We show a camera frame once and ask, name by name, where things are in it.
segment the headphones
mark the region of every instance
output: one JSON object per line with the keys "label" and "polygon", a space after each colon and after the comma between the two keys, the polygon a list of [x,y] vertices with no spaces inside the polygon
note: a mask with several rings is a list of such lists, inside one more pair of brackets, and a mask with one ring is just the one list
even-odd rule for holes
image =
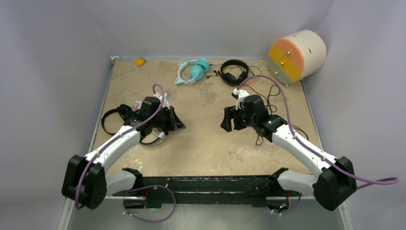
{"label": "headphones", "polygon": [[[231,73],[224,73],[223,69],[227,66],[241,66],[243,68],[245,68],[244,71],[242,71],[242,73],[240,74],[240,76],[238,78],[235,78],[234,75],[232,75]],[[223,81],[231,86],[237,86],[239,84],[241,84],[245,78],[248,77],[248,72],[249,72],[249,66],[240,60],[228,60],[225,63],[222,64],[221,68],[220,68],[220,76],[221,79],[223,79]]]}
{"label": "headphones", "polygon": [[[180,75],[182,74],[182,71],[190,65],[193,65],[189,76],[190,80],[183,80]],[[192,85],[196,81],[200,80],[203,78],[204,73],[209,71],[210,68],[210,63],[207,59],[201,58],[199,60],[190,60],[187,62],[178,62],[178,77],[175,80],[175,84],[185,84],[185,85]]]}

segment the teal headphones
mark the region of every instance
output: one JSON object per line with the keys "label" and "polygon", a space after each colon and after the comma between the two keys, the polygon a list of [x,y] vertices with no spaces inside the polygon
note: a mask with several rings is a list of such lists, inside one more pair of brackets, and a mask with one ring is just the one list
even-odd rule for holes
{"label": "teal headphones", "polygon": [[[190,80],[183,80],[180,75],[182,74],[182,71],[190,65],[193,65],[189,76]],[[175,80],[175,84],[185,84],[185,85],[192,85],[196,81],[200,80],[203,78],[204,73],[209,71],[210,68],[210,63],[207,59],[201,58],[199,60],[190,60],[187,62],[178,62],[178,77]]]}

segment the yellow stripe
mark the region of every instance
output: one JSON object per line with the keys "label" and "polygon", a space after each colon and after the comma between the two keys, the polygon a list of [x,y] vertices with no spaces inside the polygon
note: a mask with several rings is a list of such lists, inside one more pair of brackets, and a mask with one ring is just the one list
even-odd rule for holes
{"label": "yellow stripe", "polygon": [[268,56],[279,65],[279,67],[284,71],[284,73],[293,81],[296,82],[299,80],[300,75],[302,72],[298,67],[296,67],[286,56],[282,53],[282,51],[276,47],[271,46]]}

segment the gray wall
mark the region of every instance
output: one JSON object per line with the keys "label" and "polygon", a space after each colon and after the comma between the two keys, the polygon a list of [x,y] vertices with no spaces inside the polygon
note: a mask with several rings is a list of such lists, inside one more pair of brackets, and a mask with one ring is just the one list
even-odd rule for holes
{"label": "gray wall", "polygon": [[84,0],[111,54],[265,57],[273,41],[317,30],[333,0]]}
{"label": "gray wall", "polygon": [[359,230],[406,226],[405,11],[402,0],[335,0],[318,33],[326,62],[305,79],[323,147],[349,157],[359,176],[401,177],[349,199]]}
{"label": "gray wall", "polygon": [[110,56],[80,0],[0,1],[0,229],[56,229]]}

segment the beige tabletop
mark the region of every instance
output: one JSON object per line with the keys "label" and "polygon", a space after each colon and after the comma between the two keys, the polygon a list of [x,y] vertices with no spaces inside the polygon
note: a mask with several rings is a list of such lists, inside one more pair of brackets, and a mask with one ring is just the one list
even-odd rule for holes
{"label": "beige tabletop", "polygon": [[[291,154],[279,146],[264,140],[255,145],[257,135],[252,128],[230,133],[220,128],[224,117],[224,107],[235,105],[230,95],[233,87],[226,85],[220,77],[211,77],[196,82],[192,86],[175,85],[178,60],[147,61],[138,67],[134,61],[117,61],[114,67],[110,87],[104,104],[103,114],[120,104],[133,106],[134,101],[142,101],[152,96],[152,85],[159,83],[173,98],[169,104],[175,108],[179,119],[186,129],[170,133],[160,144],[152,147],[138,144],[125,153],[108,171],[119,172],[122,168],[139,169],[144,176],[197,176],[197,175],[258,175],[272,174],[281,167],[308,173],[309,171]],[[211,60],[211,64],[221,64],[224,60]],[[262,74],[271,76],[266,60],[245,60],[249,66],[261,69]],[[182,77],[189,77],[187,67]],[[211,66],[205,75],[212,75],[220,66]],[[233,69],[238,76],[241,70]],[[260,79],[252,83],[257,92],[268,95],[273,83]],[[244,87],[250,94],[254,92]],[[283,88],[289,104],[292,123],[303,129],[310,141],[319,146],[312,118],[307,106],[302,83],[297,82]],[[271,104],[277,107],[276,114],[286,119],[286,110],[282,95],[271,96]],[[118,114],[109,116],[105,127],[116,132],[123,124]],[[145,138],[145,142],[154,140],[158,131]],[[94,149],[111,136],[99,125]]]}

